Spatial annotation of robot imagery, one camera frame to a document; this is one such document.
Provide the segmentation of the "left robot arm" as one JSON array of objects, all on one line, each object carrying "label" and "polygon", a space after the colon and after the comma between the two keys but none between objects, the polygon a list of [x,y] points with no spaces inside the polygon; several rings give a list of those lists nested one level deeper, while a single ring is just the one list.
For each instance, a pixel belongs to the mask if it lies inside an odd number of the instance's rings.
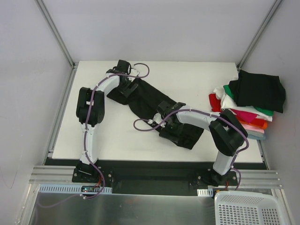
[{"label": "left robot arm", "polygon": [[76,107],[76,116],[82,128],[82,153],[76,165],[77,177],[88,182],[95,182],[101,175],[95,168],[98,161],[97,140],[95,133],[105,115],[105,97],[112,93],[125,101],[137,88],[129,77],[132,66],[125,60],[119,60],[112,69],[107,70],[103,80],[93,88],[82,87]]}]

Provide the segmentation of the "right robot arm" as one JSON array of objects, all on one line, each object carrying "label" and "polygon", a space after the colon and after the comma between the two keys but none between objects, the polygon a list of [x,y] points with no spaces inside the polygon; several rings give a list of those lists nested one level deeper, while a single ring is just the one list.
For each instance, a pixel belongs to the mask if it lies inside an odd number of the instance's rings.
[{"label": "right robot arm", "polygon": [[170,105],[163,101],[153,121],[160,127],[160,137],[187,149],[193,148],[204,130],[210,132],[218,154],[211,170],[202,176],[202,181],[215,187],[227,181],[239,148],[248,144],[246,130],[229,110],[209,113],[185,103]]}]

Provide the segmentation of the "black printed t-shirt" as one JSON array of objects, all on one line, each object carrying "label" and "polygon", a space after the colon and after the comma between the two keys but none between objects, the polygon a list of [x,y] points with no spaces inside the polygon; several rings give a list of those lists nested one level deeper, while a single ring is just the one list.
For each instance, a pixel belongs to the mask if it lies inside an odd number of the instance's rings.
[{"label": "black printed t-shirt", "polygon": [[[122,105],[128,105],[138,118],[146,121],[163,119],[177,104],[142,79],[134,79],[127,92],[129,95],[125,96],[120,88],[115,88],[107,97]],[[180,123],[175,115],[167,119],[164,127],[159,126],[155,130],[159,132],[160,137],[189,150],[194,147],[204,131],[203,128]]]}]

